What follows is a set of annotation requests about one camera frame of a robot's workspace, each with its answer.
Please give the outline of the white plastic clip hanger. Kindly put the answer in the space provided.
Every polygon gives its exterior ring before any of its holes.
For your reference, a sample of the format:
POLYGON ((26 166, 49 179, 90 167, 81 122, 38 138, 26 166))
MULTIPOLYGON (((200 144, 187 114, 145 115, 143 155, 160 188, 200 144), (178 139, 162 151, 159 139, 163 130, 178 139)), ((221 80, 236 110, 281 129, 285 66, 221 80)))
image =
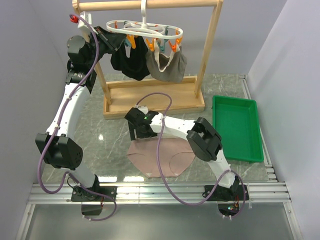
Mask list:
POLYGON ((111 20, 106 23, 109 32, 126 34, 128 37, 146 38, 146 44, 151 51, 155 46, 164 52, 165 45, 169 44, 171 50, 176 53, 183 39, 183 30, 173 25, 156 24, 147 22, 147 1, 140 4, 142 21, 111 20))

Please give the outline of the pink beige underwear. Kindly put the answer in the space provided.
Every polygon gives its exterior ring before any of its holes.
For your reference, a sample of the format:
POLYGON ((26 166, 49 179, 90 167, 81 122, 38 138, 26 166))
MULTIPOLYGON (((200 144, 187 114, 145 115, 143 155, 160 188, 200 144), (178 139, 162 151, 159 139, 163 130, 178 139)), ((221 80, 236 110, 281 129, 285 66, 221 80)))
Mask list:
MULTIPOLYGON (((127 158, 147 178, 159 178, 157 165, 158 138, 137 139, 130 143, 127 158)), ((189 143, 181 138, 162 138, 159 161, 164 177, 178 177, 194 161, 195 154, 189 143)))

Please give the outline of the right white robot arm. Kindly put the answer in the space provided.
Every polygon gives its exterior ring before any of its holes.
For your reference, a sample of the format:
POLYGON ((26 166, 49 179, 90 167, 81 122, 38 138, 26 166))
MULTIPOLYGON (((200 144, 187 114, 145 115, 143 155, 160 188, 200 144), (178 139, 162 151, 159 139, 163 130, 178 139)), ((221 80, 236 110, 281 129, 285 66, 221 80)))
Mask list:
POLYGON ((204 117, 185 120, 166 116, 160 112, 131 108, 124 117, 132 140, 157 138, 156 160, 160 161, 160 147, 164 134, 188 143, 194 155, 208 163, 217 177, 217 189, 226 200, 238 194, 240 177, 231 170, 225 157, 222 137, 204 117))

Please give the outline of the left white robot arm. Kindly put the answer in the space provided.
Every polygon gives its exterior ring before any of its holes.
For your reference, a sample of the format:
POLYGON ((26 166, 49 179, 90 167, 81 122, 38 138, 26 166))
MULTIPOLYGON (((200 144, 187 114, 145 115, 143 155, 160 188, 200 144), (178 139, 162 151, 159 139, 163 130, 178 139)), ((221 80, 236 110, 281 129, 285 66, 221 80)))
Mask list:
POLYGON ((111 33, 100 26, 94 28, 86 41, 75 35, 67 41, 67 75, 62 101, 54 120, 45 133, 37 134, 35 143, 41 153, 37 167, 37 179, 41 188, 49 194, 42 181, 42 164, 64 171, 64 176, 74 179, 84 187, 83 195, 96 201, 101 195, 98 178, 82 162, 83 149, 74 141, 80 113, 90 96, 97 73, 94 68, 105 54, 115 53, 123 44, 125 34, 111 33))

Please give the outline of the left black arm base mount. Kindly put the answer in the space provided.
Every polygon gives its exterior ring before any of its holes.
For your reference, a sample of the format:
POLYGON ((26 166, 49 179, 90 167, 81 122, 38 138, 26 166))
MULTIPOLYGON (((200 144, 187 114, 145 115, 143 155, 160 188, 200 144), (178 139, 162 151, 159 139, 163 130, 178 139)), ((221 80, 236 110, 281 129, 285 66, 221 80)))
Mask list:
POLYGON ((116 186, 101 186, 96 193, 90 193, 80 186, 75 186, 72 191, 72 202, 111 202, 116 199, 117 187, 116 186))

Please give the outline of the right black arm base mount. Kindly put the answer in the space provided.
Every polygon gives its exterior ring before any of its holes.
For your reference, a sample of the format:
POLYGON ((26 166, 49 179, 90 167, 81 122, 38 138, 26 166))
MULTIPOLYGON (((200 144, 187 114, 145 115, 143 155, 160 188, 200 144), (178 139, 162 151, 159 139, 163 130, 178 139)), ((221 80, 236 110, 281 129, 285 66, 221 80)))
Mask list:
POLYGON ((244 191, 242 188, 242 185, 238 185, 235 188, 235 191, 232 192, 230 188, 225 188, 220 185, 218 185, 211 195, 211 197, 208 199, 208 201, 218 201, 218 202, 230 202, 235 200, 242 201, 244 199, 245 194, 245 200, 248 201, 250 199, 248 188, 246 185, 244 185, 244 191))

